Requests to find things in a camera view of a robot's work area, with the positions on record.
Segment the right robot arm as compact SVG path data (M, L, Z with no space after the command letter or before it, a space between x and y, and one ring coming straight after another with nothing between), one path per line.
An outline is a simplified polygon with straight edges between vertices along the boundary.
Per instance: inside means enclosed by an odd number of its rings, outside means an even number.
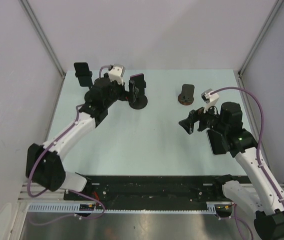
M186 119L179 122L188 134L209 130L219 139L219 146L231 154L243 168L256 194L244 189L232 176L226 175L212 188L213 196L223 201L235 202L253 220L254 228L262 240L284 238L284 190L257 149L253 135L243 128L242 110L235 102L225 102L219 113L214 107L192 110Z

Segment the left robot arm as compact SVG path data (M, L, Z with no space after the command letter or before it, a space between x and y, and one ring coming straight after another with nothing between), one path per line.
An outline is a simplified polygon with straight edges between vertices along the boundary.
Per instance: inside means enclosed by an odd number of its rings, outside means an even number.
M62 161L81 138L105 119L113 103L134 103L139 92L133 76L129 79L128 90L109 77L96 79L85 94L85 103L76 107L75 119L53 139L29 147L26 168L28 182L38 183L52 192L58 189L74 191L80 199L88 199L92 194L88 180L78 173L65 171Z

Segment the purple-edged phone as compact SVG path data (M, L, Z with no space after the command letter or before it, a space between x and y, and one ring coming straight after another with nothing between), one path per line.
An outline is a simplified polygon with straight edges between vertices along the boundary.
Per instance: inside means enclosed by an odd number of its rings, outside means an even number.
M146 81L144 79L144 74L139 73L139 74L132 75L132 76L130 76L130 80L134 80L135 85L138 88L137 97L140 98L141 96L144 96L145 95L145 88L146 88Z

